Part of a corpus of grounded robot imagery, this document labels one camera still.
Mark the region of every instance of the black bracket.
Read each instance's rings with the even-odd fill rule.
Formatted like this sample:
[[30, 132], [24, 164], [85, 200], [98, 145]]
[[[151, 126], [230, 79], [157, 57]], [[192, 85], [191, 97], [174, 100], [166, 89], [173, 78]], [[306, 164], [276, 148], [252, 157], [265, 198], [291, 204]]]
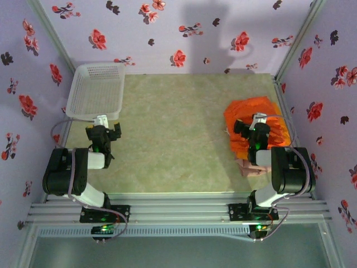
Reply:
[[[127, 221], [129, 222], [130, 217], [130, 205], [111, 205], [111, 210], [117, 211], [123, 214]], [[80, 213], [80, 223], [114, 223], [117, 221], [117, 215], [111, 212], [104, 212], [96, 209], [89, 209], [82, 207]]]
[[228, 214], [231, 222], [271, 221], [270, 216], [274, 221], [279, 219], [278, 212], [275, 209], [260, 208], [249, 212], [248, 204], [244, 203], [228, 204]]

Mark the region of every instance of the floral wallpaper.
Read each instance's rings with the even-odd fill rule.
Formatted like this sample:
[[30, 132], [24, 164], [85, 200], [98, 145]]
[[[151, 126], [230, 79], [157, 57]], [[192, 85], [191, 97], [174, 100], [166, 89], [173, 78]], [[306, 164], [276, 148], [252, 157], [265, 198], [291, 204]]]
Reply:
[[312, 0], [39, 2], [75, 66], [107, 61], [125, 63], [128, 74], [275, 75]]
[[346, 267], [357, 263], [357, 31], [350, 23], [357, 13], [354, 3], [326, 1], [282, 78], [299, 140], [311, 154], [317, 196], [330, 207]]
[[43, 196], [50, 130], [65, 116], [73, 75], [26, 1], [4, 1], [0, 18], [0, 267], [8, 268]]

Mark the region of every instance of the glass panel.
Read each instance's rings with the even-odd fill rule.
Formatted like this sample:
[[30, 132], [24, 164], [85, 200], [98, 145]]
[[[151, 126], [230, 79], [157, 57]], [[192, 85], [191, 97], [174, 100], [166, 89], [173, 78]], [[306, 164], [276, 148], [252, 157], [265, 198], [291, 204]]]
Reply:
[[250, 243], [222, 237], [39, 238], [33, 268], [63, 267], [329, 267], [316, 224], [288, 224]]
[[[269, 74], [127, 75], [115, 160], [106, 170], [89, 170], [88, 182], [106, 193], [263, 188], [270, 174], [241, 176], [223, 116], [231, 101], [257, 96], [278, 103]], [[87, 125], [72, 124], [68, 148], [90, 145]]]

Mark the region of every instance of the floor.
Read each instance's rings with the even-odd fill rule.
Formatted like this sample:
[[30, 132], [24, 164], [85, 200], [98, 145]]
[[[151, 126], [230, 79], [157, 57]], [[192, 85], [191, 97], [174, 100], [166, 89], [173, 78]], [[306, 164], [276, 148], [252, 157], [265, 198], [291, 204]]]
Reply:
[[[106, 193], [260, 189], [270, 174], [240, 175], [223, 112], [234, 99], [263, 95], [277, 102], [269, 74], [126, 75], [115, 160], [108, 169], [88, 170], [88, 182]], [[72, 124], [67, 148], [90, 145], [87, 125]]]

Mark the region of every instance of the white plastic basket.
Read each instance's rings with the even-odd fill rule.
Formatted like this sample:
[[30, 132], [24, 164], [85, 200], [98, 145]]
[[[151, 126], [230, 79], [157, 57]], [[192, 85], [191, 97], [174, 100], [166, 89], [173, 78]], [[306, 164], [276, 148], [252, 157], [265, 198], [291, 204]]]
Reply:
[[78, 66], [69, 93], [66, 114], [91, 120], [106, 114], [116, 120], [122, 109], [125, 67], [118, 63]]

